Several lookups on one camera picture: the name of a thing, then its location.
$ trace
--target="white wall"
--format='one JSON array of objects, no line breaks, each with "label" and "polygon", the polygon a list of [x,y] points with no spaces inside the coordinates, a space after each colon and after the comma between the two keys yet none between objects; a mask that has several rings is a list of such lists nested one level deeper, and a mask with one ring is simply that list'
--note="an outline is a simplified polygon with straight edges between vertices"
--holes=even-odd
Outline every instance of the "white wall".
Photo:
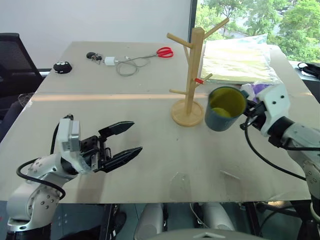
[{"label": "white wall", "polygon": [[0,33],[19,33],[38,68],[72,41],[188,40],[191,0],[0,0]]}]

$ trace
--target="red scissors handle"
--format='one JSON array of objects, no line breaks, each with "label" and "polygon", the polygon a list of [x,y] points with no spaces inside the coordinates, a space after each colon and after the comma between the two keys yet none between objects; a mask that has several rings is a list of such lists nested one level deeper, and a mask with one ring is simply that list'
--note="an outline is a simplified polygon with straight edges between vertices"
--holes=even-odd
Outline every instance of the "red scissors handle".
[{"label": "red scissors handle", "polygon": [[174,52],[172,51],[172,49],[168,46],[162,47],[160,48],[158,51],[156,51],[156,55],[159,58],[172,58],[174,56]]}]

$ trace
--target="red clip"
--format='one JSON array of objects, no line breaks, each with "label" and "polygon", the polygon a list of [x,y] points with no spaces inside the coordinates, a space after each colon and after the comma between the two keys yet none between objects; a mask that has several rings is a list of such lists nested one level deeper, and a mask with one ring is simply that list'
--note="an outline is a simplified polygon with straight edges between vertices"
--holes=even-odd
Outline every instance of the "red clip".
[{"label": "red clip", "polygon": [[200,78],[196,78],[195,81],[199,84],[204,84],[204,81]]}]

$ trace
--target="dark green mug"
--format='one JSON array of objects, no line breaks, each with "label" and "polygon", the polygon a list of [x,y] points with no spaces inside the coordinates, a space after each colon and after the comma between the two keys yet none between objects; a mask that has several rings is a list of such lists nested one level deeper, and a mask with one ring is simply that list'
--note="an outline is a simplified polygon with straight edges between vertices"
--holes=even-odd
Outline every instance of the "dark green mug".
[{"label": "dark green mug", "polygon": [[231,86],[213,90],[208,97],[204,121],[217,132],[227,130],[247,107],[247,93]]}]

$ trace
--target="tabletop surface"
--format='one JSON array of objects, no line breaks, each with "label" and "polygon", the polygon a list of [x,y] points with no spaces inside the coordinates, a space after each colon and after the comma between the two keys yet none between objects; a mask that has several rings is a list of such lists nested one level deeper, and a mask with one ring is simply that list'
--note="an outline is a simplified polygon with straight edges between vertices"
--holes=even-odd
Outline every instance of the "tabletop surface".
[{"label": "tabletop surface", "polygon": [[[0,200],[8,200],[23,182],[15,174],[19,165],[49,154],[54,128],[68,113],[80,121],[81,139],[113,123],[134,121],[128,131],[110,137],[106,144],[113,154],[139,146],[143,150],[112,172],[79,175],[66,183],[63,203],[309,199],[305,182],[270,167],[250,150],[239,128],[245,116],[224,132],[212,131],[204,122],[185,128],[172,120],[171,106],[182,95],[168,90],[185,89],[188,66],[182,46],[169,46],[175,53],[173,58],[154,57],[136,75],[121,77],[114,67],[86,59],[86,53],[136,57],[163,45],[73,42],[61,57],[72,64],[72,71],[49,74],[0,144]],[[290,118],[319,128],[319,104],[277,47],[271,50],[271,66],[287,87]],[[196,100],[205,107],[208,93],[216,87],[198,87]],[[303,175],[286,151],[272,146],[256,129],[250,128],[249,135],[267,159]]]}]

